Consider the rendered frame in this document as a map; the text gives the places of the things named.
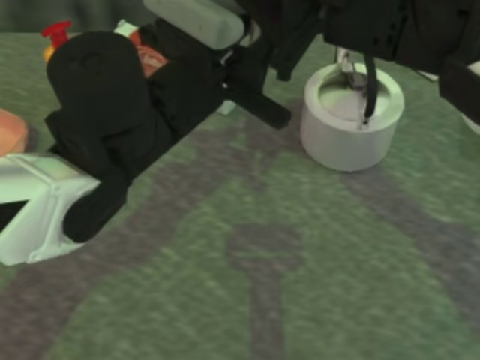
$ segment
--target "orange bowl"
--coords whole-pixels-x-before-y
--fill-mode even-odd
[[[24,152],[28,129],[18,116],[0,109],[0,156]]]

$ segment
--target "green surface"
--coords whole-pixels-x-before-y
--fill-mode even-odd
[[[38,79],[41,47],[0,36],[1,106],[40,130],[55,107]],[[240,109],[213,115],[139,178],[87,247],[0,267],[0,334],[15,332],[0,337],[0,360],[480,359],[479,138],[436,84],[380,61],[407,105],[388,157],[356,175],[322,168],[297,133],[302,88],[332,53],[319,39],[292,82],[269,78],[267,92],[294,111],[289,129]],[[302,248],[281,281],[284,340],[263,355],[251,346],[255,272],[226,251],[245,228],[291,230]]]

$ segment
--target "table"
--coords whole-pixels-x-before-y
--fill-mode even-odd
[[[34,152],[57,107],[44,46],[0,35],[0,107]],[[406,94],[388,157],[322,168],[299,116],[333,53],[319,38],[292,82],[270,74],[288,129],[214,114],[82,250],[0,266],[0,360],[480,359],[480,139],[437,84],[379,61]]]

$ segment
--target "white chair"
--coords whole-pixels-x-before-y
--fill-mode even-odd
[[[143,0],[153,14],[212,50],[225,50],[245,36],[243,9],[234,0]]]

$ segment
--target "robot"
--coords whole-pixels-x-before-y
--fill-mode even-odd
[[[0,263],[36,263],[81,248],[122,208],[134,179],[226,100],[274,129],[286,127],[290,111],[263,94],[267,70],[289,81],[318,35],[364,54],[366,118],[377,96],[374,59],[383,59],[438,75],[440,96],[480,125],[478,0],[144,0],[144,5],[159,17],[140,27],[141,40],[169,59],[151,78],[140,76],[134,48],[113,33],[78,35],[52,54],[46,70],[61,109],[45,121],[55,145],[43,154],[0,157]],[[261,35],[242,45],[253,24]],[[110,47],[125,56],[108,78],[97,70],[108,62],[104,51]],[[87,53],[85,61],[76,60]],[[87,94],[69,86],[88,82],[72,74],[83,67],[92,79],[105,79],[96,82],[99,90],[95,86]],[[112,86],[118,75],[139,91]],[[111,92],[112,100],[99,101],[102,92]],[[128,102],[134,102],[135,113]]]

